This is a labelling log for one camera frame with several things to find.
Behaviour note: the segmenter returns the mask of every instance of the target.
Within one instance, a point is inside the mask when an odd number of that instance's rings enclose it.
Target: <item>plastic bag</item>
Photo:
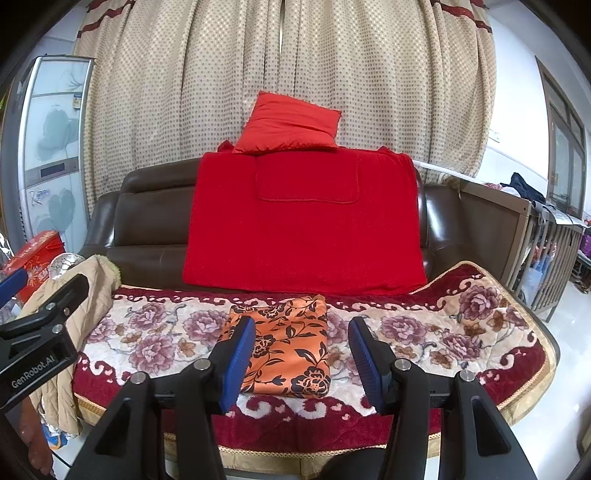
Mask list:
[[[538,293],[538,288],[540,288],[544,272],[537,270],[534,267],[528,267],[524,275],[525,279],[521,286],[521,293],[523,294],[525,304],[528,307],[531,307],[531,304],[534,302],[535,294]]]

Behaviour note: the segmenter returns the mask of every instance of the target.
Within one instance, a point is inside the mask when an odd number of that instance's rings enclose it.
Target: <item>blue gripper pad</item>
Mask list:
[[[252,349],[255,345],[255,322],[250,317],[243,316],[236,328],[232,338],[221,343],[226,343],[226,357],[222,365],[216,365],[216,371],[222,384],[222,394],[219,399],[219,407],[222,413],[230,410],[236,403],[246,367],[251,358]]]
[[[19,268],[0,283],[0,307],[4,307],[8,300],[25,288],[28,278],[27,270]]]
[[[392,381],[390,364],[396,357],[387,343],[374,339],[362,317],[349,322],[348,337],[365,395],[378,413],[384,413],[384,397]]]

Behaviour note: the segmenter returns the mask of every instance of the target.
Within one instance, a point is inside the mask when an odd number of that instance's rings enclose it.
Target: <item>red gift box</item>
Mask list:
[[[64,243],[60,232],[45,230],[36,234],[22,247],[18,253],[4,265],[2,271],[10,275],[19,268],[27,270],[29,280],[27,286],[18,293],[18,298],[26,302],[33,292],[49,278],[47,267],[56,256],[64,253]]]

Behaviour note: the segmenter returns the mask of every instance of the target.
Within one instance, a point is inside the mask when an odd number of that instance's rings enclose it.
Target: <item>red cushion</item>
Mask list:
[[[338,110],[286,95],[259,92],[233,152],[258,155],[281,150],[337,148],[339,119]]]

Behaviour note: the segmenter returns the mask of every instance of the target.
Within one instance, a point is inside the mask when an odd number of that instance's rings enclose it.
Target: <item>crib railing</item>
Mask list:
[[[519,249],[518,261],[507,282],[507,287],[531,310],[540,314],[551,310],[554,313],[573,269],[577,251],[583,236],[580,220],[559,210],[545,210],[546,214],[532,211]],[[539,282],[529,285],[528,298],[524,298],[526,283],[532,271],[538,272]]]
[[[422,162],[415,167],[423,182],[458,191],[482,266],[535,314],[550,310],[550,321],[570,278],[583,222],[551,206],[536,211],[527,200],[446,168]],[[495,223],[482,233],[482,222]]]

